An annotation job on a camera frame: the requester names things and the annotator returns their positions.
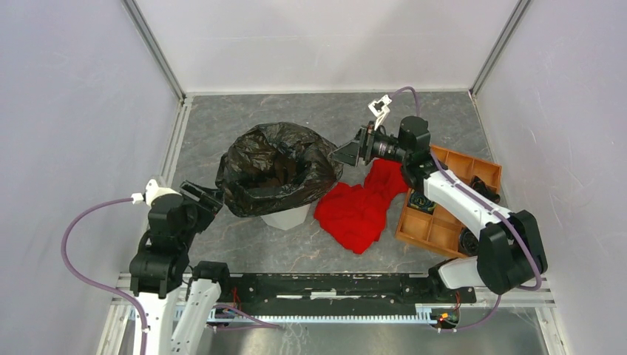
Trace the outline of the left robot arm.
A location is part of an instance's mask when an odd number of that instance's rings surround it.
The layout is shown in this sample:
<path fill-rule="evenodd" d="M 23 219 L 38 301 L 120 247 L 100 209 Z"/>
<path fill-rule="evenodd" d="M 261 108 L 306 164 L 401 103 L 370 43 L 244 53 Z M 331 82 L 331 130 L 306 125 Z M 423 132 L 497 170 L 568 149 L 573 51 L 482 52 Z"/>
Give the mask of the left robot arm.
<path fill-rule="evenodd" d="M 200 262 L 192 269 L 180 319 L 175 308 L 189 266 L 189 249 L 223 207 L 223 191 L 188 181 L 179 190 L 152 178 L 134 203 L 149 207 L 144 232 L 129 271 L 135 309 L 134 354 L 195 354 L 209 314 L 232 292 L 228 266 Z"/>

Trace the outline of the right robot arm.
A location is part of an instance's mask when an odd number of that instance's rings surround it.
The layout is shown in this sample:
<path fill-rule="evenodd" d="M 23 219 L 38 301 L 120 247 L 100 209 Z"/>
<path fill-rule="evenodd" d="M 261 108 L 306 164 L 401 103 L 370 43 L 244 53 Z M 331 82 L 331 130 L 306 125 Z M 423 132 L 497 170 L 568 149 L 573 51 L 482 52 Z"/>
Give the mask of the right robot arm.
<path fill-rule="evenodd" d="M 397 135 L 387 135 L 370 122 L 331 157 L 350 166 L 375 158 L 400 163 L 411 189 L 451 213 L 478 240 L 476 256 L 434 267 L 437 275 L 427 281 L 433 300 L 445 302 L 463 287 L 484 286 L 502 295 L 514 288 L 537 291 L 542 286 L 548 263 L 535 216 L 493 203 L 456 177 L 433 152 L 423 118 L 403 118 Z"/>

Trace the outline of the black plastic trash bag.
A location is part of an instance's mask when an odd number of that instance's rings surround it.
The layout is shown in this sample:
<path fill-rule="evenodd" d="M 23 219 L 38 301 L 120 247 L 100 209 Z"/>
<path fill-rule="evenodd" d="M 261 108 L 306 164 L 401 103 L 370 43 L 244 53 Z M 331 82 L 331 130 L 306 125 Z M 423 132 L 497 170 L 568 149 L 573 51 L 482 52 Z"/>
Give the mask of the black plastic trash bag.
<path fill-rule="evenodd" d="M 310 204 L 340 180 L 336 145 L 290 122 L 258 124 L 222 155 L 215 185 L 238 217 L 260 217 Z"/>

